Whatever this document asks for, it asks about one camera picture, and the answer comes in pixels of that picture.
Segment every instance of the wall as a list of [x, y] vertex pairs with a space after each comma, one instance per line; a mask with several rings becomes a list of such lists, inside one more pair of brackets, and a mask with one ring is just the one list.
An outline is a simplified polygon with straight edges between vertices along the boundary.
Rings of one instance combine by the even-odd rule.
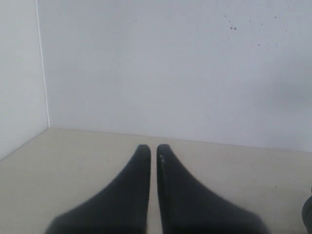
[[47, 128], [36, 4], [0, 3], [0, 159]]
[[39, 0], [52, 127], [312, 152], [310, 0]]

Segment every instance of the black object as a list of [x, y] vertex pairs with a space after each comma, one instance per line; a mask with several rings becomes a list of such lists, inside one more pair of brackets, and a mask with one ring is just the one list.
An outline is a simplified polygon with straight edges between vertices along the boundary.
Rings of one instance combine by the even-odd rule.
[[304, 226], [312, 234], [312, 196], [304, 203], [301, 214]]
[[157, 149], [157, 187], [164, 234], [268, 234], [253, 213], [217, 196], [194, 178], [169, 145]]
[[139, 145], [101, 192], [54, 219], [46, 234], [144, 234], [150, 192], [151, 151]]

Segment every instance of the floor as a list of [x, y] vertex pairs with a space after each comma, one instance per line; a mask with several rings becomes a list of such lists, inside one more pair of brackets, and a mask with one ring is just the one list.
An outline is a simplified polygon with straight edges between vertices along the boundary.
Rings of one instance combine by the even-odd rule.
[[50, 128], [0, 161], [0, 234], [42, 234], [51, 220], [104, 188], [138, 144], [152, 150], [148, 233], [160, 234], [156, 147], [169, 143], [189, 171], [259, 214], [273, 234], [305, 234], [312, 154]]

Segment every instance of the white wall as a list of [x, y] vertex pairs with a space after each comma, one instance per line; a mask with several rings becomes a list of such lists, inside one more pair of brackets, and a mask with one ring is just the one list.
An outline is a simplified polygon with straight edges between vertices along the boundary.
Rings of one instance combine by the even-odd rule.
[[51, 126], [312, 152], [311, 11], [39, 0]]
[[0, 29], [1, 159], [48, 124], [35, 1], [1, 1]]

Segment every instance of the beige floor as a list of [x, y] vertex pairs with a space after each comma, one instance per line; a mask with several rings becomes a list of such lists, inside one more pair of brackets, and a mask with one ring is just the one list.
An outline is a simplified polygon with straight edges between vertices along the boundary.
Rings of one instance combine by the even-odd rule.
[[312, 154], [49, 129], [0, 162], [0, 234], [42, 234], [50, 221], [105, 187], [138, 144], [152, 150], [148, 233], [160, 234], [156, 147], [170, 143], [206, 186], [258, 213], [273, 234], [303, 234]]

